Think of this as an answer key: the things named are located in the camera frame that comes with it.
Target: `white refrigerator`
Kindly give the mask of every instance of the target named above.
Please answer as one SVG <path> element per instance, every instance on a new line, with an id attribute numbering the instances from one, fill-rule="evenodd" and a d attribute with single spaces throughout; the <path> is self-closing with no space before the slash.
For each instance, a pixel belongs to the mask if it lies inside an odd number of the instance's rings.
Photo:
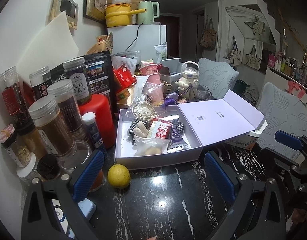
<path id="1" fill-rule="evenodd" d="M 112 54 L 125 52 L 126 50 L 141 51 L 142 61 L 152 59 L 157 63 L 154 46 L 166 42 L 166 26 L 161 24 L 112 27 L 108 28 L 108 33 L 110 32 L 112 32 L 113 36 Z"/>

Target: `gray cushion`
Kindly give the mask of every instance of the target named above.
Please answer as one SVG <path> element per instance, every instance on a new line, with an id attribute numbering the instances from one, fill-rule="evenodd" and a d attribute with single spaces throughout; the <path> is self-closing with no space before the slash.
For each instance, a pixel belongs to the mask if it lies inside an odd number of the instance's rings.
<path id="1" fill-rule="evenodd" d="M 296 160 L 300 152 L 276 142 L 274 136 L 278 130 L 294 136 L 307 136 L 307 110 L 303 103 L 296 96 L 280 90 L 272 83 L 266 83 L 258 110 L 265 115 L 268 123 L 257 140 L 261 148 L 269 147 Z"/>
<path id="2" fill-rule="evenodd" d="M 206 58 L 199 60 L 198 84 L 208 87 L 216 99 L 222 99 L 228 90 L 232 90 L 239 72 L 226 62 L 215 62 Z"/>

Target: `lemon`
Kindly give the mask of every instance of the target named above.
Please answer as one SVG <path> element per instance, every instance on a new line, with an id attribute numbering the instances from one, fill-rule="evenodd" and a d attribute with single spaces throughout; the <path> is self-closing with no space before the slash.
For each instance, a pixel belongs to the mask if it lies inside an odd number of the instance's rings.
<path id="1" fill-rule="evenodd" d="M 128 169 L 121 164 L 112 166 L 108 171 L 108 182 L 113 187 L 126 188 L 130 183 L 130 179 Z"/>

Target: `open gift box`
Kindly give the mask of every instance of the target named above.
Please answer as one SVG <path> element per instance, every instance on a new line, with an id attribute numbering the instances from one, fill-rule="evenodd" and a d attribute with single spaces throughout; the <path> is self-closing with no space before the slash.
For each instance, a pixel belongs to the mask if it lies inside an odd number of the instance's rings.
<path id="1" fill-rule="evenodd" d="M 179 115 L 179 122 L 185 126 L 183 139 L 190 148 L 173 153 L 134 156 L 137 146 L 132 145 L 127 131 L 132 116 L 128 109 L 119 113 L 116 153 L 118 164 L 128 169 L 147 169 L 195 161 L 203 147 L 255 130 L 264 115 L 240 96 L 229 90 L 223 99 L 193 102 L 169 106 L 160 118 Z"/>

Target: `metal screw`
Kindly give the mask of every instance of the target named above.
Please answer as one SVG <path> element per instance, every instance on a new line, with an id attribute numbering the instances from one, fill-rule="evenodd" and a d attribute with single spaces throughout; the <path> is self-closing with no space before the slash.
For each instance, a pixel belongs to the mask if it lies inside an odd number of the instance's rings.
<path id="1" fill-rule="evenodd" d="M 69 174 L 64 174 L 64 175 L 61 176 L 61 179 L 62 180 L 68 180 L 69 177 L 70 177 Z"/>
<path id="2" fill-rule="evenodd" d="M 270 184 L 274 184 L 276 182 L 275 179 L 273 179 L 273 178 L 269 178 L 268 180 L 269 180 Z"/>
<path id="3" fill-rule="evenodd" d="M 245 174 L 239 174 L 239 179 L 240 180 L 246 180 L 247 179 L 247 176 Z"/>
<path id="4" fill-rule="evenodd" d="M 33 184 L 37 184 L 39 182 L 39 179 L 38 178 L 33 178 L 32 181 L 31 181 Z"/>

